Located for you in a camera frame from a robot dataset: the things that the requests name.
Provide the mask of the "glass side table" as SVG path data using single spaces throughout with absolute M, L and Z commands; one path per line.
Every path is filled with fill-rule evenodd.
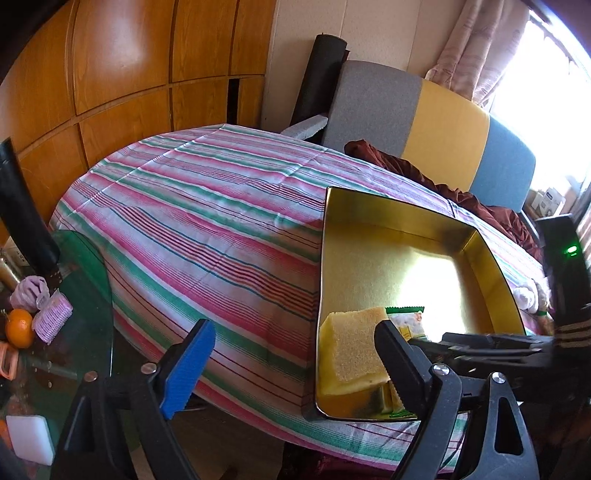
M 40 415 L 57 444 L 84 374 L 111 373 L 113 313 L 107 270 L 93 242 L 67 230 L 52 238 L 60 260 L 48 284 L 65 295 L 73 313 L 50 344 L 37 339 L 19 353 L 16 378 L 1 380 L 1 417 Z

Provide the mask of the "wooden wardrobe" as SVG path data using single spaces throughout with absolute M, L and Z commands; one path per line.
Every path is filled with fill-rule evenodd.
M 10 139 L 49 219 L 109 154 L 159 133 L 259 126 L 272 1 L 68 1 L 1 83 Z

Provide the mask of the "yellow sponge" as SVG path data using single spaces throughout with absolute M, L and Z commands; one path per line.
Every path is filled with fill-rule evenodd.
M 321 395 L 349 395 L 390 380 L 374 338 L 377 324 L 387 319 L 385 307 L 329 313 L 318 337 Z

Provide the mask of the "orange fruit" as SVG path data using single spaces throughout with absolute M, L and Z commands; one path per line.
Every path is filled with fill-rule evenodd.
M 34 341 L 32 328 L 33 317 L 23 309 L 14 309 L 5 324 L 5 335 L 8 342 L 17 349 L 27 349 Z

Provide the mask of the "maroon blanket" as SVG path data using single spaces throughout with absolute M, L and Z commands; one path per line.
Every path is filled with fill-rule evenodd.
M 436 184 L 411 162 L 377 150 L 366 140 L 349 141 L 345 145 L 345 153 L 406 177 L 445 199 L 453 201 L 503 233 L 539 263 L 543 262 L 542 248 L 534 240 L 526 224 L 515 211 L 501 206 L 487 206 L 472 193 L 451 189 L 447 184 Z

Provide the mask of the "green snack packet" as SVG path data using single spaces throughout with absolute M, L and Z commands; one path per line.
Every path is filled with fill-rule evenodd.
M 387 307 L 386 314 L 405 340 L 425 339 L 422 325 L 424 310 L 423 306 Z

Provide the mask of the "striped bed sheet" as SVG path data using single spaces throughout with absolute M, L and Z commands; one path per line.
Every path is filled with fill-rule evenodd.
M 415 424 L 308 421 L 301 413 L 332 186 L 475 226 L 511 286 L 544 277 L 507 236 L 405 177 L 228 124 L 155 135 L 110 154 L 71 184 L 51 224 L 100 250 L 116 328 L 148 359 L 196 320 L 213 321 L 214 351 L 197 383 L 202 399 L 281 440 L 392 470 Z

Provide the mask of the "grey yellow blue headboard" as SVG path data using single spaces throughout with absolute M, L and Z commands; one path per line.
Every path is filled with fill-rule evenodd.
M 470 192 L 489 206 L 520 212 L 536 160 L 512 131 L 464 97 L 393 67 L 346 61 L 331 109 L 284 135 L 342 151 L 365 140 L 405 159 L 437 184 Z

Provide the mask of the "white foam block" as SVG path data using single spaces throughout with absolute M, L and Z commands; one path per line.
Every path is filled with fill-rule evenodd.
M 42 466 L 53 464 L 55 451 L 45 417 L 9 415 L 6 423 L 18 458 Z

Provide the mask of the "gold metal tin box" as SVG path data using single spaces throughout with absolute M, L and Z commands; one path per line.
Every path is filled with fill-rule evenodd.
M 525 332 L 499 263 L 473 226 L 346 188 L 325 194 L 318 320 L 370 307 L 421 307 L 432 342 L 447 332 Z

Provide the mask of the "black rolled mat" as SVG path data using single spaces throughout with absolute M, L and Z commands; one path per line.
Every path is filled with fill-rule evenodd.
M 344 39 L 329 34 L 318 34 L 315 37 L 290 126 L 315 115 L 329 113 L 342 64 L 348 56 L 348 43 Z

